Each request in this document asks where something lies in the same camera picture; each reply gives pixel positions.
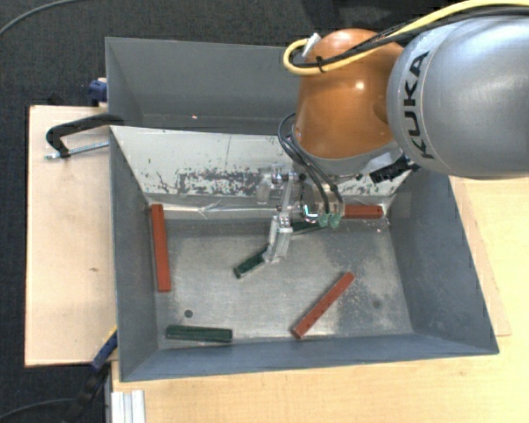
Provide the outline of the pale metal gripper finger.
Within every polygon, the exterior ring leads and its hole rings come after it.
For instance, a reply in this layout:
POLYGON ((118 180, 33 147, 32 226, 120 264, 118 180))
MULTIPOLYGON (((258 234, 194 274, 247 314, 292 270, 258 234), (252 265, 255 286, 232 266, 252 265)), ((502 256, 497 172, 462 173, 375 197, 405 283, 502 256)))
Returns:
POLYGON ((289 242, 291 239, 291 223, 288 216, 279 216, 279 227, 277 229, 277 238, 276 238, 276 258, 285 258, 287 256, 287 251, 289 247, 289 242))
POLYGON ((263 259, 266 263, 270 263, 275 256, 275 243, 277 239, 278 221, 272 220, 270 224, 270 230, 268 235, 268 245, 263 253, 263 259))

